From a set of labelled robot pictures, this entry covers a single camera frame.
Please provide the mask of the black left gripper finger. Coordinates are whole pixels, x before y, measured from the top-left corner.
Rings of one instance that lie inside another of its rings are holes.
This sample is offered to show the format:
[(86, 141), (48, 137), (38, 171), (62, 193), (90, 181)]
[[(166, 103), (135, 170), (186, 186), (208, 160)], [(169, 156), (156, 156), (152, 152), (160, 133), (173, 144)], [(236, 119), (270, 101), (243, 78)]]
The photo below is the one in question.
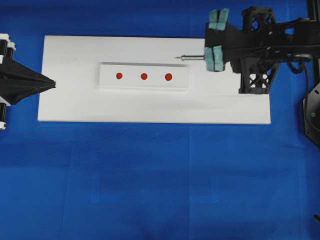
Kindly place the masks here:
[(0, 96), (9, 104), (15, 105), (19, 101), (30, 97), (35, 94), (45, 92), (50, 89), (54, 89), (56, 83), (45, 84), (43, 86), (32, 86), (32, 87), (5, 87), (0, 89)]
[(48, 84), (56, 83), (54, 80), (46, 77), (45, 75), (33, 71), (32, 69), (29, 69), (26, 66), (6, 56), (2, 56), (2, 62), (0, 63), (0, 74), (19, 80), (38, 81)]

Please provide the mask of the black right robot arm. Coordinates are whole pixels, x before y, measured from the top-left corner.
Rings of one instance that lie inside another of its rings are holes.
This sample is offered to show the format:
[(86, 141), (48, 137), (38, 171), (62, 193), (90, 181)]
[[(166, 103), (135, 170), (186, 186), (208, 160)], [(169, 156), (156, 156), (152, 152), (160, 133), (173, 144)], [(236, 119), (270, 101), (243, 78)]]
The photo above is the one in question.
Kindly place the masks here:
[(229, 9), (213, 10), (205, 29), (204, 61), (210, 72), (230, 64), (240, 74), (240, 94), (270, 92), (281, 63), (299, 74), (304, 63), (320, 54), (320, 23), (297, 18), (277, 23), (272, 8), (242, 11), (242, 29), (228, 23)]

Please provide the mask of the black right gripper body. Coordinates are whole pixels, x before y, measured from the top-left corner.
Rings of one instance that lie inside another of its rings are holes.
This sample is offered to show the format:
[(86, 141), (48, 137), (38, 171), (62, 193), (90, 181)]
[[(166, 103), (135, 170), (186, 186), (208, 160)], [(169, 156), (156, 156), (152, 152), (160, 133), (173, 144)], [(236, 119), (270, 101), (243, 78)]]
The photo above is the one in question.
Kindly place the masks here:
[(295, 60), (289, 45), (293, 42), (295, 21), (276, 22), (270, 7), (251, 6), (242, 11), (242, 32), (247, 37), (243, 56), (231, 61), (240, 73), (240, 94), (269, 94), (281, 63)]

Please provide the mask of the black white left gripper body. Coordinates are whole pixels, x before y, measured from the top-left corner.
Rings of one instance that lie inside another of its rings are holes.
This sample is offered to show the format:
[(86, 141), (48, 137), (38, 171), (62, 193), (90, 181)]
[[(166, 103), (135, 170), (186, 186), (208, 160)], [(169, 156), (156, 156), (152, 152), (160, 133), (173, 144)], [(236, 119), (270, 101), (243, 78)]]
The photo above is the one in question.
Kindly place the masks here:
[[(4, 61), (4, 57), (13, 58), (14, 51), (16, 50), (16, 44), (11, 41), (10, 36), (7, 33), (0, 34), (0, 63)], [(6, 129), (6, 110), (10, 104), (1, 96), (0, 97), (0, 129)]]

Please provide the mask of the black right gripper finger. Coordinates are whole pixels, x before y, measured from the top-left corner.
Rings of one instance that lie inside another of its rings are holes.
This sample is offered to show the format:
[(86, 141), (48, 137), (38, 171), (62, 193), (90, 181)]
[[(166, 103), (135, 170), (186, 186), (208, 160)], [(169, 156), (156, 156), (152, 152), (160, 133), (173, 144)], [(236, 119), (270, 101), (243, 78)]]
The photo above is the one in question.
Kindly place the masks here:
[(204, 46), (237, 48), (243, 44), (243, 33), (228, 23), (229, 9), (212, 10), (205, 26)]
[(206, 46), (204, 48), (204, 60), (206, 70), (210, 72), (223, 72), (226, 63), (230, 63), (234, 73), (241, 73), (241, 50), (237, 48), (227, 48), (226, 46)]

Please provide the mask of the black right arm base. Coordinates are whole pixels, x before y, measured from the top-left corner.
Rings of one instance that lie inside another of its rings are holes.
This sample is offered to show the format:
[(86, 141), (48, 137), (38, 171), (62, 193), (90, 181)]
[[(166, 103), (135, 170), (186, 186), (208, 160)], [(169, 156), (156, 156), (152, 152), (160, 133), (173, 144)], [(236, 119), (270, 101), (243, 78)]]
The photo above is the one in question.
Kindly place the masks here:
[(320, 84), (309, 90), (306, 81), (305, 95), (302, 100), (304, 135), (320, 148)]

